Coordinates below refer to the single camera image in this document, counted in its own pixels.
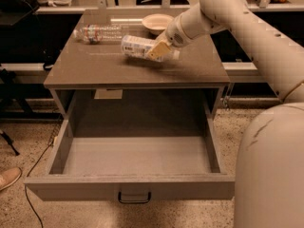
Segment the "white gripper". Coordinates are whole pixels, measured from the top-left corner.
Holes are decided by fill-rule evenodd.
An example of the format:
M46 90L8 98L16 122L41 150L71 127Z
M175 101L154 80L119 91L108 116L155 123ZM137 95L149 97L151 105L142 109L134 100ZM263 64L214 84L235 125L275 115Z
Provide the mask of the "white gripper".
M156 60L171 51L170 44L163 41L164 39L167 39L175 48L184 48L192 42L181 27L181 17L177 16L167 29L156 38L157 43L148 50L147 57L149 59Z

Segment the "white robot base body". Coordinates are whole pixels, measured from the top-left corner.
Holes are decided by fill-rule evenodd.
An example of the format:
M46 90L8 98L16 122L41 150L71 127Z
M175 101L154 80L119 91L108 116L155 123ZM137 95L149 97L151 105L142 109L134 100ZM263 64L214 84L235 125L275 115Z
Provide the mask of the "white robot base body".
M257 115L237 153L235 228L304 228L304 104Z

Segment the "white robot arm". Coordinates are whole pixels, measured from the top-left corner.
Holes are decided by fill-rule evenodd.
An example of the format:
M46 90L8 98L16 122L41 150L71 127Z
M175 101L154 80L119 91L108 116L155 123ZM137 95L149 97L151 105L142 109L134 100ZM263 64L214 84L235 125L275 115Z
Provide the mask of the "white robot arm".
M227 29L283 103L304 102L304 47L249 11L245 0L199 0L147 52L151 59Z

